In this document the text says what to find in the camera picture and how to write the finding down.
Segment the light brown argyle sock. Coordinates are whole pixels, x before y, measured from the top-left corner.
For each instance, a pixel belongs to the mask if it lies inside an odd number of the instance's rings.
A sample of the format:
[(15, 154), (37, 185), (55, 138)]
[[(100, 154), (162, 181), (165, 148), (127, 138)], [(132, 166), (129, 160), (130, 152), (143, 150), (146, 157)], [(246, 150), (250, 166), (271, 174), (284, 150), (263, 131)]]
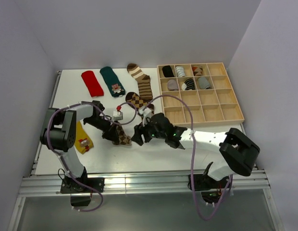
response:
[(131, 137), (128, 136), (125, 132), (122, 126), (120, 125), (116, 125), (115, 126), (115, 132), (116, 132), (116, 136), (115, 136), (115, 141), (112, 141), (113, 145), (131, 145), (132, 141), (131, 141)]

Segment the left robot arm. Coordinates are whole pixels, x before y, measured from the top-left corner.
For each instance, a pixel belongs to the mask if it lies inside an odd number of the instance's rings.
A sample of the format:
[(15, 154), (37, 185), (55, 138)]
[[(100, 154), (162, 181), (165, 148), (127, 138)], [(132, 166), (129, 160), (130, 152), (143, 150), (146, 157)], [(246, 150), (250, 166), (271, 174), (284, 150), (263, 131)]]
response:
[(81, 164), (74, 148), (75, 142), (84, 144), (87, 140), (77, 138), (77, 122), (83, 120), (102, 131), (102, 138), (119, 144), (116, 126), (110, 117), (103, 115), (104, 106), (99, 101), (77, 104), (75, 108), (60, 110), (49, 108), (40, 133), (40, 142), (48, 149), (54, 149), (64, 169), (64, 184), (74, 192), (84, 192), (89, 186), (86, 168)]

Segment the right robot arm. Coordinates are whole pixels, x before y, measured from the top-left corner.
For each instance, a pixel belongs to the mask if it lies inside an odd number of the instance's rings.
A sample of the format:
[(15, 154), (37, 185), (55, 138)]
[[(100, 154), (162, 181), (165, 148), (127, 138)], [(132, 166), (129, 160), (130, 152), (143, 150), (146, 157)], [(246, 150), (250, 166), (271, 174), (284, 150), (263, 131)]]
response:
[(200, 149), (219, 153), (222, 159), (210, 162), (196, 182), (204, 190), (212, 189), (220, 181), (236, 173), (248, 177), (260, 153), (260, 148), (237, 128), (227, 132), (204, 132), (174, 126), (163, 113), (144, 118), (134, 127), (131, 140), (142, 146), (153, 138), (162, 139), (174, 149)]

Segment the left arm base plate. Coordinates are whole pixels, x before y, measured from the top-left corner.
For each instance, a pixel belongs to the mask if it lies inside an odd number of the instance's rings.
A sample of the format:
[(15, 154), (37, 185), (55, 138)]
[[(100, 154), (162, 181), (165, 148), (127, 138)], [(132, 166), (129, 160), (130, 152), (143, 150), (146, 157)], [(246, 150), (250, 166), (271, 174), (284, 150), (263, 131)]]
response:
[[(104, 191), (105, 178), (88, 178), (86, 185), (102, 193)], [(86, 187), (84, 187), (82, 191), (77, 191), (72, 186), (67, 185), (65, 181), (62, 182), (61, 189), (60, 189), (60, 194), (93, 193), (93, 192), (94, 192), (93, 190), (88, 189)]]

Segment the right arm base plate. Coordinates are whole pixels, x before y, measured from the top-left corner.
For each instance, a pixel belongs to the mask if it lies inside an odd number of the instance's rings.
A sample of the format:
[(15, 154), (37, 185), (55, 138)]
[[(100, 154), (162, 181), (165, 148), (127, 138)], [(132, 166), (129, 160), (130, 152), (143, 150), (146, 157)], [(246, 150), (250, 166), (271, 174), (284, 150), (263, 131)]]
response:
[(224, 177), (220, 181), (215, 181), (210, 177), (204, 177), (202, 174), (194, 174), (195, 191), (208, 191), (223, 189), (229, 181), (229, 177)]

